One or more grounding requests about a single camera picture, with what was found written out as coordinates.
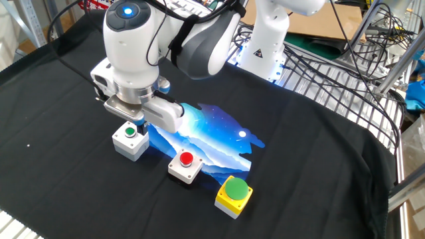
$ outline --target robot logo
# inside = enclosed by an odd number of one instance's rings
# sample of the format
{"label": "robot logo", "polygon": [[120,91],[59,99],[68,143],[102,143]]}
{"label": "robot logo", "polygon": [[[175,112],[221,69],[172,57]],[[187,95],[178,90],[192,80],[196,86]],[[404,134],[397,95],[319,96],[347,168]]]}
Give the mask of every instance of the robot logo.
{"label": "robot logo", "polygon": [[240,156],[252,153],[251,144],[265,145],[248,129],[240,126],[217,106],[199,104],[198,110],[188,104],[183,123],[177,133],[150,125],[150,146],[174,158],[181,149],[186,149],[203,159],[202,172],[223,184],[229,175],[245,179],[251,162]]}
{"label": "robot logo", "polygon": [[261,53],[261,49],[258,49],[256,52],[254,52],[254,55],[263,58],[263,54]]}

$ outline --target black cloth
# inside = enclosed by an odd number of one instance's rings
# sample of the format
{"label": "black cloth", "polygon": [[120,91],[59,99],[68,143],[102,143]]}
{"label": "black cloth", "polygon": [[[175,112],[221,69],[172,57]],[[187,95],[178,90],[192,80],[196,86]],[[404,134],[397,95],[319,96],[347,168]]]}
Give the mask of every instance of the black cloth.
{"label": "black cloth", "polygon": [[[85,18],[55,44],[87,76],[106,56]],[[0,73],[0,208],[45,238],[384,237],[394,157],[368,130],[230,64],[208,80],[160,72],[175,99],[218,106],[265,143],[243,155],[254,193],[238,219],[199,184],[209,176],[187,189],[161,152],[116,153],[124,121],[45,46]]]}

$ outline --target black cable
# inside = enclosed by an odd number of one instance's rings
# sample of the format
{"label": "black cable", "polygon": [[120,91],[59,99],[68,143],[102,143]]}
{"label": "black cable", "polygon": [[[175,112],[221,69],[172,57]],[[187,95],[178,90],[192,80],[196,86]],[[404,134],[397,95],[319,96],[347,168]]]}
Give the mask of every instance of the black cable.
{"label": "black cable", "polygon": [[91,24],[91,26],[92,27],[94,27],[96,30],[98,30],[98,32],[100,33],[100,34],[104,34],[103,33],[103,30],[102,30],[102,28],[101,27],[99,27],[95,22],[94,22],[94,20],[93,20],[93,18],[92,18],[92,15],[90,14],[90,11],[89,11],[89,9],[87,8],[87,5],[88,5],[88,0],[83,0],[83,10],[84,10],[84,14],[87,16],[87,18],[88,18],[88,21],[90,22],[90,24]]}
{"label": "black cable", "polygon": [[162,59],[158,60],[158,63],[157,63],[157,64],[151,64],[151,63],[149,62],[149,51],[151,50],[151,47],[152,47],[152,44],[153,44],[153,40],[155,40],[155,37],[157,37],[158,32],[159,32],[159,30],[161,29],[162,25],[164,24],[165,19],[167,18],[167,15],[168,15],[168,7],[167,7],[167,3],[165,2],[165,0],[163,0],[163,1],[164,1],[164,6],[165,6],[164,17],[162,18],[161,24],[159,25],[159,27],[158,27],[158,29],[157,29],[156,33],[154,34],[154,36],[153,36],[153,38],[152,38],[151,42],[149,43],[149,47],[147,48],[147,52],[146,52],[146,62],[147,62],[150,66],[159,66],[162,62],[164,62],[164,61],[167,59],[167,56],[168,56],[168,54],[170,53],[170,49],[168,49],[167,54],[165,54],[165,56],[164,56]]}
{"label": "black cable", "polygon": [[[369,101],[368,99],[366,99],[365,97],[363,97],[362,95],[360,95],[359,93],[357,93],[356,91],[352,90],[351,88],[346,87],[345,85],[343,85],[342,83],[328,77],[327,75],[323,74],[322,72],[318,71],[317,69],[315,69],[314,67],[312,67],[311,65],[309,65],[302,57],[300,57],[298,54],[296,54],[290,47],[285,47],[285,51],[288,51],[291,55],[293,55],[294,57],[296,57],[302,64],[304,64],[306,67],[308,67],[312,72],[316,73],[318,76],[344,88],[345,90],[347,90],[348,92],[354,94],[356,97],[360,98],[362,101],[364,101],[365,103],[367,103],[368,105],[370,105],[372,108],[374,108],[376,111],[378,111],[379,113],[381,113],[384,117],[386,117],[385,115],[386,112],[382,109],[380,109],[378,106],[376,106],[375,104],[373,104],[371,101]],[[396,148],[398,147],[399,141],[397,140],[398,137],[396,137],[396,141],[394,142],[391,137],[389,137],[388,135],[386,135],[388,137],[388,139],[394,144],[396,145]]]}
{"label": "black cable", "polygon": [[[379,3],[379,4],[377,4],[377,6],[378,5],[385,5],[385,6],[387,6],[388,7],[388,11],[389,11],[389,13],[391,14],[391,10],[390,10],[390,7],[386,4],[386,3]],[[338,25],[339,25],[339,27],[341,28],[341,31],[342,31],[342,33],[343,33],[343,35],[344,35],[344,38],[345,38],[345,41],[347,42],[347,44],[348,44],[348,47],[349,47],[349,50],[350,50],[350,53],[351,53],[351,58],[353,59],[353,63],[354,63],[354,65],[355,65],[355,68],[356,68],[356,70],[357,70],[357,72],[359,72],[359,75],[360,75],[360,77],[361,77],[361,80],[363,81],[363,83],[365,84],[365,87],[366,87],[366,89],[370,92],[370,94],[371,94],[371,96],[372,96],[372,98],[373,98],[373,100],[379,105],[379,107],[381,107],[381,109],[382,109],[382,115],[390,122],[390,124],[391,124],[391,127],[392,127],[392,130],[393,130],[393,132],[394,132],[394,135],[395,135],[395,138],[396,138],[396,143],[395,143],[395,145],[394,145],[394,147],[395,148],[397,148],[398,146],[399,146],[399,144],[400,144],[400,142],[399,142],[399,136],[400,136],[400,132],[398,131],[398,127],[396,126],[396,124],[394,123],[394,121],[391,119],[391,117],[385,112],[385,108],[381,105],[381,103],[377,100],[377,98],[375,97],[375,95],[372,93],[372,91],[371,91],[371,89],[369,88],[369,86],[367,85],[367,82],[366,82],[366,80],[363,78],[363,76],[362,76],[362,74],[361,74],[361,71],[360,71],[360,69],[359,69],[359,66],[357,66],[357,63],[356,63],[356,60],[355,60],[355,57],[354,57],[354,52],[353,52],[353,49],[351,48],[351,45],[350,45],[350,43],[349,43],[349,41],[348,41],[348,38],[347,38],[347,35],[345,34],[345,31],[344,31],[344,28],[343,28],[343,26],[342,26],[342,24],[341,24],[341,21],[339,20],[339,17],[338,17],[338,13],[337,13],[337,10],[336,10],[336,8],[335,8],[335,5],[333,4],[333,2],[331,1],[331,6],[332,6],[332,9],[333,9],[333,12],[335,13],[335,17],[337,18],[337,20],[338,20]]]}
{"label": "black cable", "polygon": [[47,44],[50,46],[51,51],[53,52],[54,56],[56,57],[56,59],[62,63],[64,66],[68,67],[69,69],[71,69],[73,72],[77,73],[79,76],[81,76],[83,79],[85,79],[85,81],[87,81],[89,84],[91,84],[93,87],[95,87],[95,89],[97,89],[98,93],[99,93],[99,97],[101,100],[106,100],[108,97],[105,96],[104,92],[99,88],[99,86],[94,83],[94,81],[90,78],[88,78],[87,76],[85,76],[81,71],[79,71],[77,68],[69,65],[68,63],[66,63],[63,59],[61,59],[61,57],[58,55],[57,51],[55,51],[53,44],[51,43],[52,39],[51,39],[51,34],[52,34],[52,30],[53,30],[53,24],[60,18],[60,16],[62,16],[64,13],[66,13],[71,7],[77,5],[79,2],[81,2],[83,0],[77,0],[71,4],[69,4],[68,6],[66,6],[61,12],[59,12],[56,16],[54,16],[52,22],[50,23],[50,25],[48,26],[48,30],[47,30]]}
{"label": "black cable", "polygon": [[[301,57],[299,57],[292,49],[285,47],[285,49],[288,49],[288,51],[290,52],[291,55],[295,56],[296,58],[298,58],[298,60],[300,60],[301,62],[303,62],[303,60],[301,59]],[[314,80],[313,77],[311,77],[304,69],[302,69],[296,62],[294,59],[292,59],[291,56],[289,56],[286,52],[285,54],[288,56],[289,60],[291,60],[293,62],[293,64],[298,67],[303,74],[305,74],[306,76],[308,76],[310,78],[310,80],[314,83],[316,83],[324,92],[326,92],[328,94],[329,97],[333,98],[336,102],[338,102],[339,104],[341,104],[343,107],[347,108],[347,110],[349,110],[350,112],[352,112],[353,114],[355,114],[356,116],[358,116],[360,119],[364,120],[365,122],[369,122],[370,125],[372,125],[373,127],[375,127],[379,132],[381,132],[383,135],[385,135],[386,137],[388,137],[388,139],[393,143],[396,144],[396,142],[394,142],[391,137],[385,133],[382,129],[380,129],[378,126],[374,125],[372,122],[370,122],[369,120],[365,119],[363,116],[361,116],[360,114],[356,113],[354,110],[352,110],[351,108],[349,108],[348,106],[346,106],[344,103],[340,102],[340,100],[338,100],[334,95],[332,95],[331,92],[329,92],[328,90],[326,90],[319,82],[317,82],[316,80]],[[308,63],[303,62],[303,64],[307,67],[312,67],[310,66]],[[359,97],[360,99],[364,99],[364,97],[360,96],[356,91],[354,91],[353,89],[350,89],[344,85],[342,85],[341,83],[335,81],[334,79],[331,79],[332,83],[337,83],[341,88],[343,88],[344,90],[348,90],[351,93],[355,93],[355,95],[357,97]]]}

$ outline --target metal rack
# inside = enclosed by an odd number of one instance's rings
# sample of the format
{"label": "metal rack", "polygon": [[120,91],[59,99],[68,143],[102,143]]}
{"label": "metal rack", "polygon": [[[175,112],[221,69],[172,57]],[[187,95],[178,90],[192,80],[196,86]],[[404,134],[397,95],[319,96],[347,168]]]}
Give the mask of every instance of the metal rack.
{"label": "metal rack", "polygon": [[[416,34],[419,33],[420,27],[421,27],[421,24],[422,24],[421,18],[419,16],[423,16],[425,14],[424,8],[425,8],[425,0],[414,0],[409,5],[409,9],[411,9],[412,12],[407,11],[404,18],[401,19],[403,26],[406,30],[413,31]],[[375,21],[374,19],[380,18],[380,17],[378,17],[379,15],[384,16],[383,15],[384,13],[382,11],[377,11],[377,12],[378,12],[376,14],[377,17],[375,17],[375,14],[365,15],[365,19],[363,19],[362,23],[365,23],[365,22],[369,22],[369,23],[372,22],[373,23]],[[357,31],[353,38],[359,39],[359,37],[361,35],[363,35],[363,33],[364,33],[364,31]],[[377,70],[375,70],[375,72],[371,76],[372,78],[384,78],[388,74],[388,71],[389,71],[389,69],[386,68],[385,66],[395,64],[400,60],[401,56],[396,56],[396,55],[389,53],[386,60],[383,60],[380,63],[373,63],[373,62],[371,63],[372,60],[376,60],[376,59],[374,59],[373,54],[379,54],[380,51],[382,50],[380,48],[380,46],[377,46],[377,45],[375,45],[371,42],[359,42],[359,41],[357,41],[355,43],[356,43],[355,46],[354,46],[355,52],[369,52],[369,53],[361,55],[363,58],[366,58],[367,60],[362,59],[361,57],[355,56],[356,63],[359,65],[359,68],[363,72],[371,72],[372,70],[368,70],[368,69],[374,69],[376,64],[378,64]],[[353,70],[355,70],[354,65],[352,63],[351,56],[348,53],[341,56],[337,60],[335,60],[335,62],[338,62],[339,64],[342,64],[344,66],[348,66],[348,67],[352,68]],[[403,77],[400,80],[397,80],[395,82],[395,86],[400,86],[402,88],[406,87],[407,84],[408,84],[408,79],[409,79],[411,72],[412,72],[412,64],[410,64],[408,66]]]}
{"label": "metal rack", "polygon": [[24,224],[0,209],[0,238],[43,239]]}
{"label": "metal rack", "polygon": [[[339,83],[350,87],[354,90],[359,91],[360,95],[365,97],[370,97],[370,94],[367,93],[366,86],[362,81],[356,79],[346,71],[333,66],[334,62],[328,61],[320,56],[317,56],[313,53],[310,53],[306,50],[303,50],[297,46],[294,46],[290,43],[285,42],[286,46],[291,47],[299,55],[302,55],[307,58],[307,63],[312,65],[314,68],[318,69],[321,73],[329,76],[332,79],[335,79]],[[236,45],[232,45],[229,51],[229,63],[236,64],[236,56],[238,55],[239,49]],[[286,59],[285,66],[288,68],[296,69],[295,64]],[[331,82],[322,79],[321,77],[314,74],[307,68],[303,68],[314,80],[319,83],[326,85],[333,85]],[[292,90],[303,96],[316,101],[317,103],[333,110],[334,112],[342,115],[343,117],[357,123],[358,125],[367,128],[373,135],[388,149],[394,151],[394,145],[390,142],[390,139],[381,133],[377,128],[383,129],[383,131],[391,137],[392,140],[395,140],[395,137],[392,133],[392,128],[389,121],[383,117],[383,115],[373,109],[372,106],[366,104],[357,96],[352,93],[342,89],[336,88],[334,86],[324,86],[324,88],[335,96],[338,101],[331,98],[331,96],[322,90],[316,83],[313,83],[309,80],[308,77],[303,75],[300,71],[299,74],[295,73],[293,70],[284,69],[279,80],[274,83],[288,90]],[[373,85],[369,85],[370,89],[375,88]],[[385,107],[387,114],[392,118],[396,125],[400,125],[402,122],[402,112],[401,109],[397,107],[397,102],[390,95],[387,94],[385,97],[382,97],[380,103]]]}

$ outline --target white robot link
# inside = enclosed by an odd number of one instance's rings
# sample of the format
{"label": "white robot link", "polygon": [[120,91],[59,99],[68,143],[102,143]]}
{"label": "white robot link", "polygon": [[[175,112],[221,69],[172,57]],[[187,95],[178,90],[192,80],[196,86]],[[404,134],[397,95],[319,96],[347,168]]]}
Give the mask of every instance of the white robot link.
{"label": "white robot link", "polygon": [[249,43],[236,57],[238,66],[265,80],[279,80],[284,57],[284,39],[290,26],[286,9],[311,16],[325,0],[255,0],[257,15]]}
{"label": "white robot link", "polygon": [[[183,8],[174,13],[191,15]],[[169,50],[183,21],[166,17],[159,28],[164,16],[143,0],[121,0],[111,5],[103,27],[107,58],[91,71],[93,81],[110,97],[104,102],[105,108],[128,120],[112,139],[116,150],[133,161],[149,147],[145,122],[171,133],[182,124],[184,109],[162,94],[168,92],[170,83],[159,75],[156,64],[159,52]],[[192,79],[215,75],[226,61],[239,20],[240,14],[230,10],[195,24],[181,44],[176,67]]]}

